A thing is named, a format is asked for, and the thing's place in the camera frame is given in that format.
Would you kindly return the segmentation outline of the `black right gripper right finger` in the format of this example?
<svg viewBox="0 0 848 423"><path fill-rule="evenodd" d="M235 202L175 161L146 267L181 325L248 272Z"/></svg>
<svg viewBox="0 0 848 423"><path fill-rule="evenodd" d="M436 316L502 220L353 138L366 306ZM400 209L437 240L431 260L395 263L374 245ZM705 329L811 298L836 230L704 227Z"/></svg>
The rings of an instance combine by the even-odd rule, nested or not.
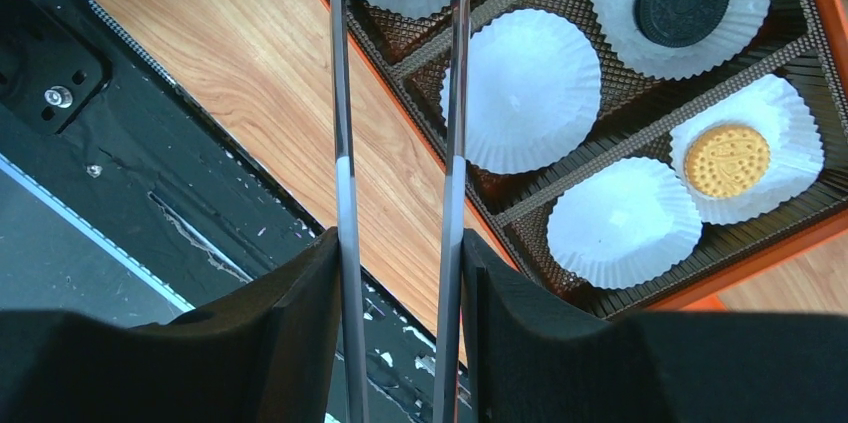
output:
<svg viewBox="0 0 848 423"><path fill-rule="evenodd" d="M847 320L641 311L608 322L510 268L473 230L462 317L478 422L843 422Z"/></svg>

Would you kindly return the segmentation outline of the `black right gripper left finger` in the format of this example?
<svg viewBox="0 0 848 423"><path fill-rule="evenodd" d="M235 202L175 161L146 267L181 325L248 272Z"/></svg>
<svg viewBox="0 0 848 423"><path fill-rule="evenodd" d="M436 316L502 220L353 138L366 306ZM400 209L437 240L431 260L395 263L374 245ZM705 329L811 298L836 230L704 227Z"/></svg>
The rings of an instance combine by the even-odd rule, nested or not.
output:
<svg viewBox="0 0 848 423"><path fill-rule="evenodd" d="M339 236L169 324L1 315L5 422L320 422L340 325Z"/></svg>

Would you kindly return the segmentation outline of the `metal tongs white handle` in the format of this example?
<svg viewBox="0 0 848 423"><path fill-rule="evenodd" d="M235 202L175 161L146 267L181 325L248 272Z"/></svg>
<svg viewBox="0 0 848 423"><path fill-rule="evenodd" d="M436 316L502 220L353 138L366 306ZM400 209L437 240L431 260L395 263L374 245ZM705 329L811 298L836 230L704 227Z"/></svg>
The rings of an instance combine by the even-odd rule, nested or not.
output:
<svg viewBox="0 0 848 423"><path fill-rule="evenodd" d="M435 339L432 418L459 415L461 251L466 223L466 106L471 0L451 0L447 156L349 42L347 0L329 0L336 226L342 278L347 418L369 420L362 275L387 280Z"/></svg>

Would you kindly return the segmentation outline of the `orange compartment cookie box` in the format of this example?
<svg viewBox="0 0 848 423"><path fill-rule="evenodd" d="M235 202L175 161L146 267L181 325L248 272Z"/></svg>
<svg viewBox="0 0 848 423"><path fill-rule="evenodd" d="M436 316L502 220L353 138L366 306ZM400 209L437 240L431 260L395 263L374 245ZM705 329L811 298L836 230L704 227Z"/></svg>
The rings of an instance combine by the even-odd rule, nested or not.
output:
<svg viewBox="0 0 848 423"><path fill-rule="evenodd" d="M764 25L730 61L683 80L627 69L602 37L590 0L472 0L480 28L522 7L571 20L597 51L600 114L587 139L564 158L516 176L471 168L477 215L534 282L602 318L638 307L681 308L814 248L847 230L847 22L840 0L769 0ZM823 171L775 210L732 225L708 224L694 253L669 272L622 290L590 286L557 266L545 222L565 190L627 157L671 161L671 131L710 104L773 73L801 94L824 143Z"/></svg>

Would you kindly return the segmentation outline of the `swirl butter cookie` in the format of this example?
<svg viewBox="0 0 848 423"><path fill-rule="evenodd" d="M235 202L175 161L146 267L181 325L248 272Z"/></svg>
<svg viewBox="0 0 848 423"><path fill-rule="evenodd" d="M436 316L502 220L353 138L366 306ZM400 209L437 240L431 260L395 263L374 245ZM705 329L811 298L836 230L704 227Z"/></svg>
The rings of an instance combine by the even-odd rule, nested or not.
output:
<svg viewBox="0 0 848 423"><path fill-rule="evenodd" d="M711 128L687 148L684 176L699 193L717 199L740 196L767 173L771 148L755 129L738 124Z"/></svg>

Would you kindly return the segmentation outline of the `black sandwich cookie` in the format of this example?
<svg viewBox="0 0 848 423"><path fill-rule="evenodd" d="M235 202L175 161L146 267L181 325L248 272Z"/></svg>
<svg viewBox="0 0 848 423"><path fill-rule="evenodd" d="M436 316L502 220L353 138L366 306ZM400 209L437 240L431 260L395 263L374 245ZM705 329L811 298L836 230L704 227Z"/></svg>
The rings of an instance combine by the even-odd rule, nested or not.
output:
<svg viewBox="0 0 848 423"><path fill-rule="evenodd" d="M650 42L667 48L692 46L721 23L730 0L635 0L634 19Z"/></svg>

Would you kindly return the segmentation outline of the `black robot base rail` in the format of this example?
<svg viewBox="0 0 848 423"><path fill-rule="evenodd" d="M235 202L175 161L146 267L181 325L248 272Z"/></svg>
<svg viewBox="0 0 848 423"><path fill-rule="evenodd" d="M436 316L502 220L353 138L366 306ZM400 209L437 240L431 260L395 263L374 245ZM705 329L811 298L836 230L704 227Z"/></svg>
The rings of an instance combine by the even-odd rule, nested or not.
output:
<svg viewBox="0 0 848 423"><path fill-rule="evenodd" d="M1 315L166 325L325 231L94 0L1 0Z"/></svg>

